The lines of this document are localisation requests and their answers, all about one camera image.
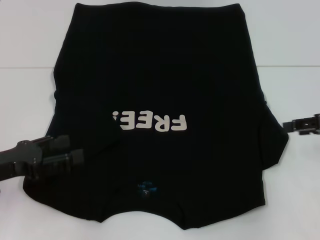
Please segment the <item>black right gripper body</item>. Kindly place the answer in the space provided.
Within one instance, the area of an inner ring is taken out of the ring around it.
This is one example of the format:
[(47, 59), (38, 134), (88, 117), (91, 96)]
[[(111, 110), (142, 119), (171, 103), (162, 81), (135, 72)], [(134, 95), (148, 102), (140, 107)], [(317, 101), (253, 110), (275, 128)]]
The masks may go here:
[(320, 114), (319, 113), (314, 115), (314, 122), (315, 122), (315, 130), (313, 133), (315, 135), (319, 135), (320, 134)]

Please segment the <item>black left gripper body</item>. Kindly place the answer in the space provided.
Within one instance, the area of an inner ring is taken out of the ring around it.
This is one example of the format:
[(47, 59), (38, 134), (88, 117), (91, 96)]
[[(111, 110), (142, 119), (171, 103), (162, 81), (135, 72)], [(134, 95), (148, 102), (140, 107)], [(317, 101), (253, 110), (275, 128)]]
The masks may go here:
[(14, 148), (0, 153), (0, 180), (38, 178), (37, 168), (42, 157), (42, 149), (36, 143), (29, 140), (18, 142)]

